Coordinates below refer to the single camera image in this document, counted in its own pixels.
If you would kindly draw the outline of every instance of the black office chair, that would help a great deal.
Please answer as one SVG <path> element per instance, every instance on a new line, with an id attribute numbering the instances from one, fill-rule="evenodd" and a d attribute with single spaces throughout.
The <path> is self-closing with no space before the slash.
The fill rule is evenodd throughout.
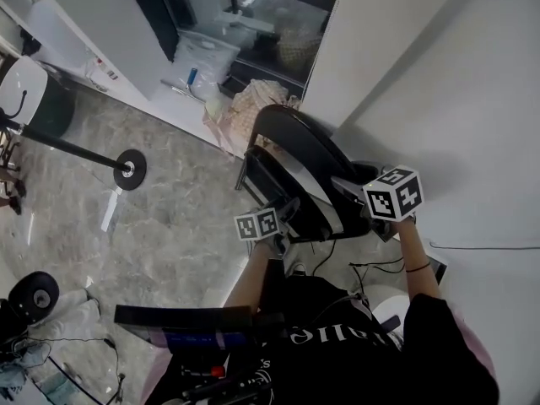
<path id="1" fill-rule="evenodd" d="M 259 136 L 276 143 L 311 173 L 335 208 L 343 231 L 332 231 L 311 195 L 266 149 L 256 145 Z M 381 164 L 349 161 L 310 117 L 287 106 L 269 105 L 255 120 L 235 188 L 244 187 L 263 205 L 265 202 L 246 182 L 248 177 L 267 202 L 276 199 L 288 202 L 298 198 L 300 207 L 288 222 L 294 231 L 294 235 L 289 236 L 291 243 L 346 239 L 366 235 L 370 230 L 375 230 L 381 238 L 385 235 L 385 240 L 390 232 L 388 223 L 371 219 L 363 211 L 365 200 L 348 196 L 336 185 L 336 179 L 339 179 L 363 186 L 385 169 Z"/>

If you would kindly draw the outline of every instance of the black speaker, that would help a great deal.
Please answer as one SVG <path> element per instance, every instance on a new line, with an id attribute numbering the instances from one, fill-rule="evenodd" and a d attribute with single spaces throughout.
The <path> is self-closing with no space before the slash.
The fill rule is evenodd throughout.
<path id="1" fill-rule="evenodd" d="M 19 280 L 8 301 L 19 318 L 32 325 L 52 312 L 59 295 L 58 283 L 49 273 L 33 272 Z"/>

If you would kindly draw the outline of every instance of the pink cloth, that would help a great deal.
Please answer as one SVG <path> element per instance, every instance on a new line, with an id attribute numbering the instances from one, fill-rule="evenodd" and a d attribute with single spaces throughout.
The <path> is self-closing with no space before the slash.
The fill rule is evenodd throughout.
<path id="1" fill-rule="evenodd" d="M 465 324 L 465 320 L 459 313 L 459 310 L 456 310 L 453 307 L 451 307 L 450 309 L 452 315 L 454 316 L 454 321 L 457 324 L 457 328 L 459 328 L 460 332 L 462 333 L 465 344 L 476 356 L 477 360 L 488 370 L 491 376 L 493 376 L 493 379 L 497 381 L 497 378 L 495 376 L 495 367 L 493 361 L 491 360 L 491 357 L 489 357 L 488 351 L 482 345 L 477 335 L 474 334 L 473 330 L 471 330 L 467 326 L 467 324 Z"/>
<path id="2" fill-rule="evenodd" d="M 141 395 L 141 405 L 144 405 L 148 401 L 150 395 L 154 391 L 154 388 L 158 385 L 161 377 L 165 375 L 167 368 L 169 367 L 172 354 L 168 349 L 161 349 L 156 355 L 152 369 L 144 382 L 143 394 Z"/>

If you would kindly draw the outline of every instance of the white bottle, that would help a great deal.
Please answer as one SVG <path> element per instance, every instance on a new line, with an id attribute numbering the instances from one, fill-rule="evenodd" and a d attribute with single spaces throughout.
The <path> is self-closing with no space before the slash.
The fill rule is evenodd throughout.
<path id="1" fill-rule="evenodd" d="M 113 71 L 111 71 L 106 65 L 105 63 L 103 62 L 103 60 L 101 60 L 99 57 L 97 58 L 97 65 L 98 65 L 98 68 L 100 68 L 103 72 L 105 72 L 108 77 L 112 80 L 115 80 L 115 79 L 118 79 L 118 75 L 116 75 Z"/>

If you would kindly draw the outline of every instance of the black handle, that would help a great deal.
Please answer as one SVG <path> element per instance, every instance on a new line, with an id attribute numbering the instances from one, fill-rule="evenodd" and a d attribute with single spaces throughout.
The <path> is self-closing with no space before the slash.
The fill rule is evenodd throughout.
<path id="1" fill-rule="evenodd" d="M 24 100 L 26 99 L 27 94 L 28 94 L 28 91 L 24 90 L 23 91 L 23 97 L 20 100 L 19 110 L 15 114 L 13 114 L 12 116 L 10 116 L 9 114 L 6 114 L 6 111 L 4 111 L 2 108 L 0 108 L 0 118 L 8 118 L 9 120 L 12 120 L 16 116 L 18 116 L 20 114 L 20 112 L 22 111 L 22 109 L 23 109 Z"/>

